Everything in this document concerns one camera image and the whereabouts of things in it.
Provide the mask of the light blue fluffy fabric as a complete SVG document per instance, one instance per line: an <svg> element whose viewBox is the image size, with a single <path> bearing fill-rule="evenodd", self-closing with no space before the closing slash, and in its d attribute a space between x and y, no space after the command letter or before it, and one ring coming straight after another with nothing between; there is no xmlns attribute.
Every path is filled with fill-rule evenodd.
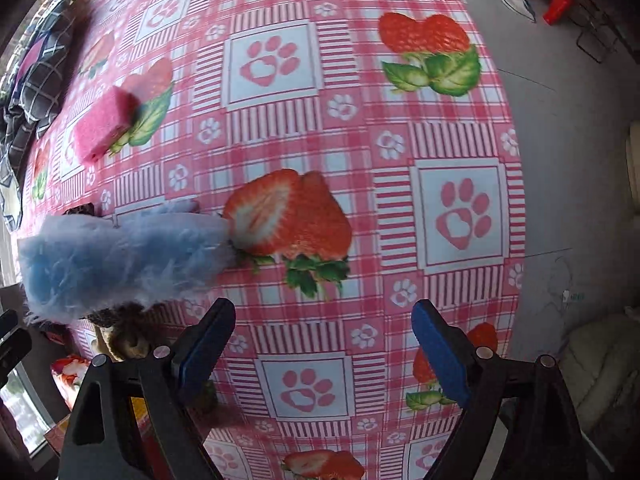
<svg viewBox="0 0 640 480"><path fill-rule="evenodd" d="M196 200L137 211L119 226L49 216L17 247L29 321L58 324L204 294L236 260L228 221L203 214Z"/></svg>

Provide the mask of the pink foam sponge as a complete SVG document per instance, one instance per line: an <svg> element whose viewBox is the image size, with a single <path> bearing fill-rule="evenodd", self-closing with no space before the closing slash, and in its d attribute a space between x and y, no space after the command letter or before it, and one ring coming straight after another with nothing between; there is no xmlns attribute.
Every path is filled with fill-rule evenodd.
<svg viewBox="0 0 640 480"><path fill-rule="evenodd" d="M74 152L80 162L92 162L132 126L137 97L120 87L107 89L73 128Z"/></svg>

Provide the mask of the strawberry printed paper bag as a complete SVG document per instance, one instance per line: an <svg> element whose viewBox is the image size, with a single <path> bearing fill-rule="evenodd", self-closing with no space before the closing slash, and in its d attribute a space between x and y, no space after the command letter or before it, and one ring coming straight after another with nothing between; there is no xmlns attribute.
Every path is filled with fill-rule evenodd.
<svg viewBox="0 0 640 480"><path fill-rule="evenodd" d="M82 356L66 356L54 361L51 375L67 407L72 410L91 362Z"/></svg>

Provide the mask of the dark plaid star blanket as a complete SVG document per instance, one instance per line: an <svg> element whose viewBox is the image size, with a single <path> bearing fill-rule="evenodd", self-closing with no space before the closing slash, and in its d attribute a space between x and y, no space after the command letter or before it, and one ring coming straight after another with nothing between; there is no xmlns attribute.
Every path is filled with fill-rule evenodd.
<svg viewBox="0 0 640 480"><path fill-rule="evenodd" d="M74 36L73 0L54 0L38 21L20 62L1 85L1 219L9 231L22 223L24 166L32 141L60 114L66 61Z"/></svg>

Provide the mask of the pink strawberry paw tablecloth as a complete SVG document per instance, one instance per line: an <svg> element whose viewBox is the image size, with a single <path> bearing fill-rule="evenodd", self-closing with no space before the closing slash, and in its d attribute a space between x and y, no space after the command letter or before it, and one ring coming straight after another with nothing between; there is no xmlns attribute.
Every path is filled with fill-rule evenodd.
<svg viewBox="0 0 640 480"><path fill-rule="evenodd" d="M78 59L29 157L21 234L83 203L115 223L196 200L247 252L154 309L175 336L218 297L227 479L420 479L458 414L410 314L506 350L522 287L518 139L463 0L78 0ZM92 162L73 128L109 88L140 104Z"/></svg>

